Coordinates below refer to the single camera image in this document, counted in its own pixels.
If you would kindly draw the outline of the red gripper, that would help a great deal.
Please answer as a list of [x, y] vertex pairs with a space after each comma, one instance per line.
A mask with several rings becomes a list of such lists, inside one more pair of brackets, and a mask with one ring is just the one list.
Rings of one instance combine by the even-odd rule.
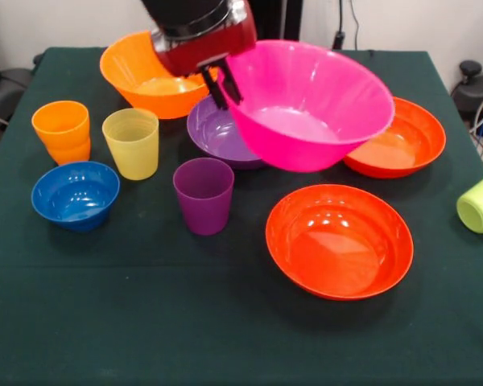
[[229, 106], [209, 67], [217, 61], [226, 94], [234, 103], [242, 102], [226, 57], [251, 49], [257, 40], [247, 1], [152, 1], [151, 18], [155, 53], [173, 76], [200, 72], [216, 107], [226, 110]]

